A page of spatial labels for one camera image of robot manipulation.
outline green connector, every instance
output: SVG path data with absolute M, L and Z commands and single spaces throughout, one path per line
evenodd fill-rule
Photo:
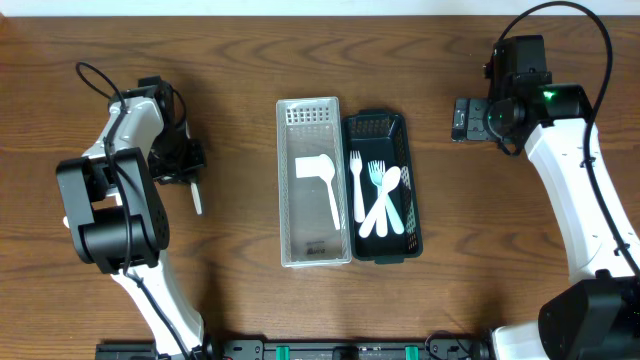
M 288 346 L 278 346 L 276 348 L 276 360 L 289 360 Z
M 404 348 L 407 360 L 420 360 L 420 349 L 417 346 L 407 346 Z

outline green led light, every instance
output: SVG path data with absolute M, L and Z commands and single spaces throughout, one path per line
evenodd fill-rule
M 543 91 L 543 92 L 542 92 L 542 95 L 544 95 L 544 97 L 545 97 L 547 100 L 551 100 L 551 98 L 552 98 L 555 94 L 556 94 L 556 93 L 555 93 L 555 92 L 553 92 L 553 91 Z

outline white plastic fork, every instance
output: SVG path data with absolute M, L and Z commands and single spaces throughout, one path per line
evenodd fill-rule
M 364 221 L 364 201 L 362 200 L 362 186 L 360 184 L 360 172 L 362 171 L 362 158 L 360 151 L 351 151 L 349 168 L 353 174 L 353 219 L 357 223 Z
M 369 161 L 369 177 L 371 178 L 373 185 L 378 188 L 378 197 L 380 197 L 380 194 L 382 193 L 382 176 L 384 175 L 384 170 L 382 170 L 380 163 L 384 166 L 384 162 L 382 161 Z M 384 208 L 385 206 L 380 207 L 376 214 L 376 234 L 379 237 L 385 237 L 389 233 L 389 229 L 387 227 L 387 214 Z

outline mesh pattern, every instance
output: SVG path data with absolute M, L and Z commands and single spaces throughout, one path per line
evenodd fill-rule
M 291 261 L 291 236 L 289 234 L 289 180 L 287 179 L 287 125 L 284 122 L 278 123 L 278 167 L 280 168 L 279 184 L 280 184 L 280 211 L 281 217 L 284 218 L 284 226 L 280 227 L 281 238 L 285 239 L 286 246 L 284 258 Z
M 328 106 L 291 107 L 287 109 L 287 124 L 308 124 L 329 122 Z
M 416 218 L 411 197 L 411 177 L 409 176 L 409 167 L 407 166 L 407 154 L 405 150 L 402 132 L 396 132 L 393 141 L 396 149 L 396 159 L 401 169 L 402 185 L 400 194 L 402 196 L 402 214 L 404 216 L 407 246 L 409 250 L 414 250 L 418 246 L 418 236 L 416 235 Z
M 386 137 L 391 131 L 392 120 L 375 119 L 365 121 L 351 121 L 349 123 L 349 132 L 353 139 Z

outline black plastic basket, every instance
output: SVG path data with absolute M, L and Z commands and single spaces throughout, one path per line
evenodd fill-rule
M 374 260 L 376 264 L 401 263 L 405 258 L 420 256 L 422 254 L 420 216 L 415 195 L 407 128 L 402 115 L 386 110 L 361 110 L 357 115 L 347 116 L 342 120 L 342 143 L 347 174 L 353 256 L 362 261 Z M 362 157 L 360 180 L 365 212 L 370 210 L 378 196 L 376 186 L 369 180 L 367 163 L 371 160 L 383 160 L 387 169 L 392 166 L 398 166 L 401 169 L 400 184 L 396 191 L 389 193 L 389 196 L 404 224 L 403 234 L 394 233 L 389 226 L 389 233 L 383 238 L 378 237 L 375 231 L 366 239 L 358 235 L 360 224 L 353 218 L 353 174 L 349 169 L 351 150 L 360 151 Z

